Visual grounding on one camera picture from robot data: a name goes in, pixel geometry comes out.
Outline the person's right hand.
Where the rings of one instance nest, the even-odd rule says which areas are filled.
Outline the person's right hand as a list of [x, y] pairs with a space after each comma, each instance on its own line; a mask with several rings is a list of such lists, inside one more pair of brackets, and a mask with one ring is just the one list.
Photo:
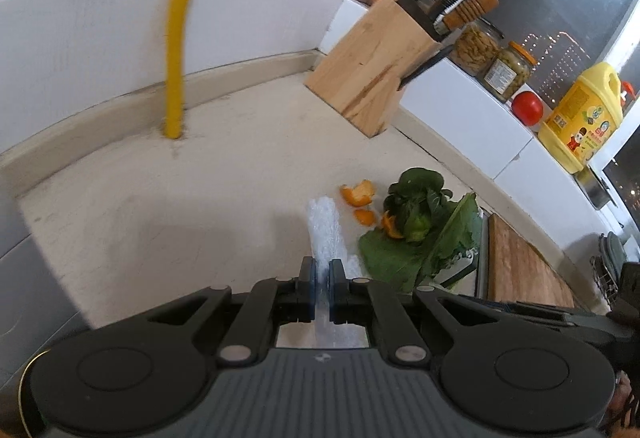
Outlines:
[[606, 409], [602, 428], [607, 437], [639, 436], [639, 398], [625, 372], [616, 376], [614, 395]]

